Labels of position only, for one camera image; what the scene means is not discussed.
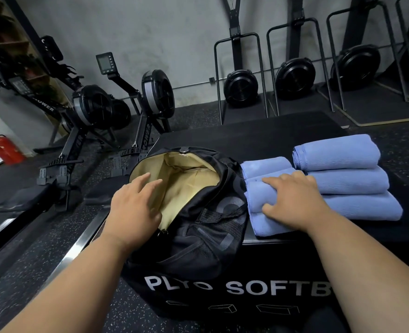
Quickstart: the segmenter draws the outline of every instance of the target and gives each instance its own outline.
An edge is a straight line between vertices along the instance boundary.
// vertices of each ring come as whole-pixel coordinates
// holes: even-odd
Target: left hand
[[[146,184],[150,173],[124,185],[112,198],[110,213],[100,238],[112,239],[125,254],[142,246],[161,223],[161,213],[150,210],[148,203],[163,180]]]

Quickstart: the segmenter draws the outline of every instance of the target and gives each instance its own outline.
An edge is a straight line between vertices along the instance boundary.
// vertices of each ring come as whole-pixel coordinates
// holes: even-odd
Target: gym bag
[[[163,179],[149,202],[163,214],[159,229],[124,265],[187,280],[219,276],[243,241],[247,221],[246,185],[237,162],[199,147],[160,150],[142,159],[130,182],[150,172]]]

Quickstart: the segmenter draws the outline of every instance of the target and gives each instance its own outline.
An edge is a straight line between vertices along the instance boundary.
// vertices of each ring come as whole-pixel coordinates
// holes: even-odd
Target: beige bag lining
[[[149,201],[163,219],[160,230],[167,229],[180,210],[203,188],[220,181],[216,170],[193,153],[167,152],[142,160],[130,175],[129,182],[149,172],[148,182],[163,179]]]

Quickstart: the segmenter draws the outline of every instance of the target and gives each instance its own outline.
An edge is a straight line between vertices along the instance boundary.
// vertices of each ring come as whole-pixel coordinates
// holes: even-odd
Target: concrete wall
[[[12,90],[0,90],[0,134],[6,135],[26,156],[46,147],[53,125],[46,115]]]
[[[391,11],[396,39],[401,40],[394,3],[385,1]],[[326,17],[348,7],[351,0],[304,0],[307,17],[320,22],[325,54],[331,55]],[[221,0],[18,0],[32,25],[40,35],[52,35],[65,56],[65,63],[85,76],[85,84],[97,84],[123,98],[126,94],[101,76],[95,55],[114,53],[119,72],[135,87],[150,69],[164,70],[174,87],[207,81],[215,77],[213,45],[228,37],[228,19]],[[409,0],[403,1],[409,21]],[[287,0],[241,0],[242,32],[257,32],[261,37],[263,64],[269,68],[266,44],[268,28],[287,20]],[[335,44],[340,49],[347,15],[333,18]],[[272,37],[275,66],[285,58],[286,30]],[[363,43],[389,43],[382,11],[372,10]],[[255,41],[243,42],[245,67],[259,70]],[[218,49],[220,77],[233,71],[230,43]],[[301,56],[319,58],[315,30],[303,27]],[[390,50],[382,51],[381,70],[391,62]],[[317,81],[323,80],[320,63],[316,65]],[[272,89],[271,76],[266,73],[267,90]],[[202,84],[175,90],[177,106],[216,100],[215,86]]]

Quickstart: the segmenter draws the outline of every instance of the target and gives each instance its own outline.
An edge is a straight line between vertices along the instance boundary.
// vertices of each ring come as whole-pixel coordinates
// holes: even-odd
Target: speckled floor
[[[219,124],[213,105],[177,109],[171,119],[173,130]],[[135,123],[124,133],[132,141]],[[351,127],[352,134],[368,133],[382,151],[386,166],[409,184],[409,123]],[[152,132],[154,140],[157,133]],[[75,181],[84,192],[110,174],[111,161],[94,153],[94,145],[83,150],[86,162],[77,165]],[[74,244],[97,207],[80,205],[72,213],[47,212],[31,223],[0,251],[0,329],[31,300],[68,249]],[[123,281],[119,282],[103,332],[287,332],[280,328],[218,327],[191,321],[159,318]]]

